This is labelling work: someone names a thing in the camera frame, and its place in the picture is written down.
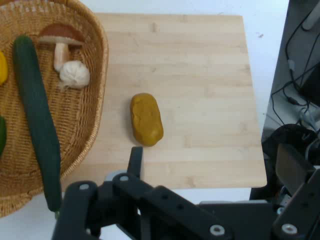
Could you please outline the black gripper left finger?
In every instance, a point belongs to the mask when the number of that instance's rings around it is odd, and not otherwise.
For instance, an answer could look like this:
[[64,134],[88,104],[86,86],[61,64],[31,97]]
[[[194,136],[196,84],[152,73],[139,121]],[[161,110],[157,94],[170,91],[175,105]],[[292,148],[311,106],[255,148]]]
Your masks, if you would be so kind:
[[71,184],[56,222],[55,240],[97,240],[117,225],[134,240],[230,240],[232,229],[164,186],[141,179],[143,148],[133,147],[126,172],[97,185]]

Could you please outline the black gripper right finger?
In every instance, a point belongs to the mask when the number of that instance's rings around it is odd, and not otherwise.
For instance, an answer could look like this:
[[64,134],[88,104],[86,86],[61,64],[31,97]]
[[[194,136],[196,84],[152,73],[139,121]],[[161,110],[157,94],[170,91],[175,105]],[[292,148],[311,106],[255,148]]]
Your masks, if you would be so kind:
[[316,240],[320,237],[320,170],[297,189],[272,224],[274,240]]

